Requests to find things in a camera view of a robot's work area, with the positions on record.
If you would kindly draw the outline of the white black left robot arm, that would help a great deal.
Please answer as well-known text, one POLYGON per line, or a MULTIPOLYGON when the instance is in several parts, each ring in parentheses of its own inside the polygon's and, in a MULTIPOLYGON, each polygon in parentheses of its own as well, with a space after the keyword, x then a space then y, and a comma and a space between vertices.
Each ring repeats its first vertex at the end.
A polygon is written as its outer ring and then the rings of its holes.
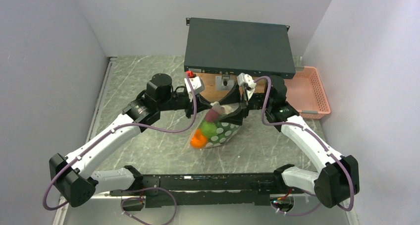
POLYGON ((162 111, 184 110, 186 117, 195 121, 198 112, 209 109, 210 103, 200 96, 205 89, 202 79, 186 72, 184 81, 183 86, 173 88, 169 75, 154 75, 146 89, 91 141, 66 156, 55 154, 50 158, 49 188, 55 187, 71 207, 79 207, 93 195, 106 191, 138 194, 144 187, 143 175, 133 166, 107 171, 97 171, 97 168, 146 129, 158 130, 153 124, 160 119, 162 111))

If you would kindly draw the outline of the polka dot zip top bag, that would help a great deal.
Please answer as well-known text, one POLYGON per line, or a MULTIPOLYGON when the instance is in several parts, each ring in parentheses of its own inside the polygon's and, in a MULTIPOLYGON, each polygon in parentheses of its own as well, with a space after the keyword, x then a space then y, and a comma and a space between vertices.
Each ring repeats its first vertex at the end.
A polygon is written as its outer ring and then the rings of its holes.
POLYGON ((219 102, 210 104, 204 118, 191 134, 190 145, 195 149, 207 149, 226 144, 239 130, 240 126, 222 122, 221 118, 239 108, 238 103, 221 105, 219 102))

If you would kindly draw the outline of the orange fake fruit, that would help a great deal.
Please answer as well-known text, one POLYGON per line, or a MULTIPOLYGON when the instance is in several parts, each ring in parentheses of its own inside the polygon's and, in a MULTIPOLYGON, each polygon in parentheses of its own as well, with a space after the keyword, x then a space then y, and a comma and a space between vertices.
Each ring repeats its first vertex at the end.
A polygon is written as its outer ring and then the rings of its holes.
POLYGON ((204 136, 202 133, 202 130, 198 128, 190 140, 190 145, 193 148, 201 149, 201 148, 204 148, 207 143, 208 143, 208 138, 204 136))

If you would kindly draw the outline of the purple fake sweet potato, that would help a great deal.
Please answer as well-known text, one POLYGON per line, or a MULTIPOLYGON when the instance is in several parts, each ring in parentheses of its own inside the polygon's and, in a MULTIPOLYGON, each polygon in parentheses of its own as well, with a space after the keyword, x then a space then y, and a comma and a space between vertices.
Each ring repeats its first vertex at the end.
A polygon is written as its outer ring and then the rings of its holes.
POLYGON ((205 115, 205 121, 210 123, 218 121, 219 117, 223 115, 223 113, 223 108, 211 108, 205 115))

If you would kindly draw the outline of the green fake lime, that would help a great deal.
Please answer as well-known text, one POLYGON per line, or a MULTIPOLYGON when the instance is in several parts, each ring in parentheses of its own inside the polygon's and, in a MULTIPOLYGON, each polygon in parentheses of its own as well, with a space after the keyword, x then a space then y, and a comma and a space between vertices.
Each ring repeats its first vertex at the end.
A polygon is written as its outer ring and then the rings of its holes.
POLYGON ((214 136, 217 136, 217 129, 218 127, 216 126, 215 123, 210 123, 210 122, 206 122, 205 120, 202 122, 201 126, 200 126, 201 132, 202 134, 206 137, 206 138, 212 138, 214 136))

